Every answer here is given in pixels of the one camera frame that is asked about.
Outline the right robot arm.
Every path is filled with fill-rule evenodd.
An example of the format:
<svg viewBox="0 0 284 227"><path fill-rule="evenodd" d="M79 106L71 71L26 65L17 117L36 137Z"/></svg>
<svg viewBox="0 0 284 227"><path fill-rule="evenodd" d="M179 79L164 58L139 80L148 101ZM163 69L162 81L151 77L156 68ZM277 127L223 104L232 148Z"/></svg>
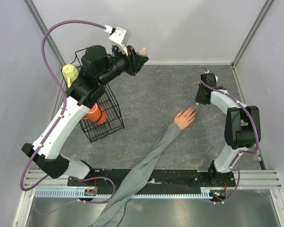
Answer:
<svg viewBox="0 0 284 227"><path fill-rule="evenodd" d="M261 140L259 108L246 105L232 95L224 87L217 86L218 78L209 70L198 75L200 81L195 102L201 105L218 107L225 115L225 146L220 155L211 163L207 180L212 186L224 181L224 175L234 170L234 165L244 154L256 153Z"/></svg>

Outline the grey sleeve forearm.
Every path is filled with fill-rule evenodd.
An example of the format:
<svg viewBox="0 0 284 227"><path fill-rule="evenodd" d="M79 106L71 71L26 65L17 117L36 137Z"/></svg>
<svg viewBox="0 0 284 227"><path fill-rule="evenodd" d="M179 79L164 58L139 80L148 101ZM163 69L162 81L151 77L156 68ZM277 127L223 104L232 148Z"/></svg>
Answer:
<svg viewBox="0 0 284 227"><path fill-rule="evenodd" d="M150 152L134 166L121 182L113 198L108 202L93 227L116 227L122 221L130 198L139 192L149 178L162 152L178 137L182 130L170 123L161 133Z"/></svg>

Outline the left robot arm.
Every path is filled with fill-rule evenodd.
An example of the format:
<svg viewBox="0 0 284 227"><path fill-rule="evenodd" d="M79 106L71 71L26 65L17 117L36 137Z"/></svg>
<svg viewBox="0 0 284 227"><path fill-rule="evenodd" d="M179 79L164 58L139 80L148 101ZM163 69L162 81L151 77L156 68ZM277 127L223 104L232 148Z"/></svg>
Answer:
<svg viewBox="0 0 284 227"><path fill-rule="evenodd" d="M66 104L52 119L45 131L33 143L26 143L22 151L53 179L62 175L78 178L84 186L94 182L94 174L83 161L74 161L60 154L61 148L76 124L105 93L105 85L122 73L135 76L148 61L145 50L125 47L127 53L112 46L108 54L105 47L93 45L81 58L78 77L66 92Z"/></svg>

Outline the nail polish bottle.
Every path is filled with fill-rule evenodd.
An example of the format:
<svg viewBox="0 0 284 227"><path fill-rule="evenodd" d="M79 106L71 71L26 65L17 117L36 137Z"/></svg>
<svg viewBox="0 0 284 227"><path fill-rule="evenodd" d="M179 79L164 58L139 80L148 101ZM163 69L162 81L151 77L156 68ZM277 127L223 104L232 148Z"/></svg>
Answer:
<svg viewBox="0 0 284 227"><path fill-rule="evenodd" d="M147 57L148 53L146 51L146 48L143 47L142 49L138 50L137 55L140 57Z"/></svg>

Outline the mannequin hand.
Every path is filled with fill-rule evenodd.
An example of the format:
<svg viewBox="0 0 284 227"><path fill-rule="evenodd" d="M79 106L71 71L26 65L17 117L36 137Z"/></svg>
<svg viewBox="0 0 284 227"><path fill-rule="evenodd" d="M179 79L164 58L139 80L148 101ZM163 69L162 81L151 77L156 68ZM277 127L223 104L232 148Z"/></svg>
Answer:
<svg viewBox="0 0 284 227"><path fill-rule="evenodd" d="M196 118L196 110L194 107L190 107L185 111L179 112L173 123L178 126L181 130L186 129Z"/></svg>

